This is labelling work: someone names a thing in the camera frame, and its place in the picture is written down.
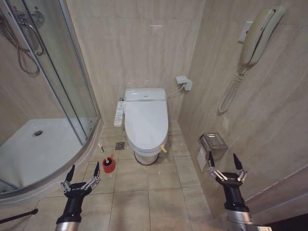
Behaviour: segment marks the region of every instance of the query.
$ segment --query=tiled floor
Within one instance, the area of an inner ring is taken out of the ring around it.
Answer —
[[[125,149],[115,151],[124,141]],[[101,171],[101,183],[85,197],[80,231],[219,231],[200,187],[184,138],[177,122],[169,123],[167,154],[157,162],[142,166],[134,158],[125,131],[104,125],[100,143],[117,162],[109,175]],[[73,181],[87,181],[93,175],[99,150],[91,161],[77,170]],[[0,219],[38,208],[31,217],[0,225],[0,231],[54,230],[66,198],[59,190],[49,197],[23,207],[3,210]]]

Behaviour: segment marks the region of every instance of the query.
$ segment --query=toilet brush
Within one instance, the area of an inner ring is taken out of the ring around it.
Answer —
[[[111,156],[107,157],[105,155],[103,146],[100,143],[98,144],[98,147],[100,148],[102,154],[105,156],[105,159],[102,162],[102,166],[103,166],[104,172],[105,173],[113,172],[115,170],[115,167],[116,167],[115,160]]]

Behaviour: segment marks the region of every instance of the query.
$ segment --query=bathroom wall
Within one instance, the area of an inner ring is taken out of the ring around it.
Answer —
[[[20,44],[26,48],[26,44],[19,35],[13,20],[8,16],[2,1],[0,2],[0,9],[15,31]],[[0,85],[26,117],[28,119],[63,117],[62,110],[43,75],[41,73],[37,76],[28,75],[20,69],[16,48],[9,43],[2,32],[0,32],[0,53]],[[24,67],[28,71],[36,69],[32,61],[24,54],[21,53],[21,56],[22,62],[26,62]]]
[[[21,128],[28,118],[0,85],[0,146]]]
[[[242,48],[237,40],[245,21],[253,21],[261,9],[279,4],[287,7],[285,15],[259,62],[246,72],[228,111],[219,115],[218,102],[236,72]],[[244,199],[308,164],[307,8],[305,0],[205,3],[189,71],[193,86],[183,97],[179,124],[214,217],[223,212],[225,199],[221,186],[197,164],[198,138],[203,132],[218,131],[229,146],[217,168],[234,171],[232,153],[236,153],[248,170],[242,187]],[[277,203],[288,199],[282,197]],[[302,206],[301,213],[308,212],[303,207],[305,200],[303,196],[296,201]]]
[[[67,0],[104,123],[127,88],[162,87],[187,75],[204,0]],[[177,120],[182,94],[168,98]]]

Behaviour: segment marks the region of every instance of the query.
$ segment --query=toilet remote control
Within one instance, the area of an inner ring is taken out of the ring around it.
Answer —
[[[123,112],[124,112],[124,101],[119,101],[117,102],[116,113],[115,113],[115,122],[114,122],[115,127],[122,126]]]

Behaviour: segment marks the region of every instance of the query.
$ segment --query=red cup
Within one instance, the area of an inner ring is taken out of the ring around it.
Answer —
[[[116,162],[112,157],[107,157],[108,163],[106,162],[106,159],[103,160],[102,166],[105,173],[111,173],[115,170]]]

